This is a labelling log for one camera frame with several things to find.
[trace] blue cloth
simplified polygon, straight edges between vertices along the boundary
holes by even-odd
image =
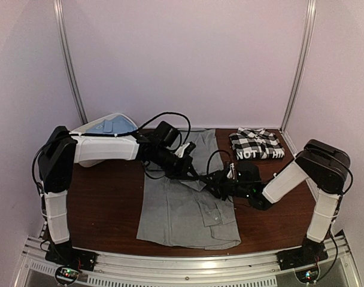
[[[86,130],[87,133],[129,133],[136,130],[137,127],[122,115],[118,115],[112,120],[104,120],[95,126]]]

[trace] black bracket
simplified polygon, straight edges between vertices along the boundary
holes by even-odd
[[[70,241],[49,245],[45,260],[68,266],[74,270],[93,271],[97,254],[91,251],[74,249]]]
[[[40,179],[44,182],[46,193],[60,193],[68,190],[72,181],[77,141],[69,135],[66,127],[58,126],[47,145],[38,158]]]
[[[299,268],[328,259],[324,243],[314,242],[304,237],[301,247],[283,250],[277,254],[280,270]]]

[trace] brown tabletop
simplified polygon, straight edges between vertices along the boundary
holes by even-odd
[[[278,130],[286,155],[280,160],[258,160],[262,180],[282,169],[293,157]],[[233,154],[228,135],[216,130],[220,149]],[[154,256],[210,256],[246,254],[288,248],[302,243],[315,201],[307,184],[301,183],[267,211],[247,207],[246,199],[234,199],[241,244],[230,249],[205,251],[168,247],[137,240],[141,216],[144,173],[139,161],[107,160],[94,167],[75,165],[68,193],[68,222],[77,248]]]

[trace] black and white checkered shirt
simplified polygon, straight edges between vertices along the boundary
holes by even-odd
[[[238,128],[229,135],[238,160],[282,158],[284,148],[274,133],[265,129]]]

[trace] vent slot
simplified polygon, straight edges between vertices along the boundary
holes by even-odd
[[[125,282],[118,279],[109,279],[100,277],[98,275],[89,275],[87,278],[88,284],[95,287],[173,287],[173,285],[166,284],[144,284],[143,282]],[[235,284],[194,284],[194,287],[277,287],[277,280],[275,276],[269,276],[261,279],[244,280]]]
[[[48,275],[54,275],[56,271],[52,266],[36,261],[32,262],[31,269]]]

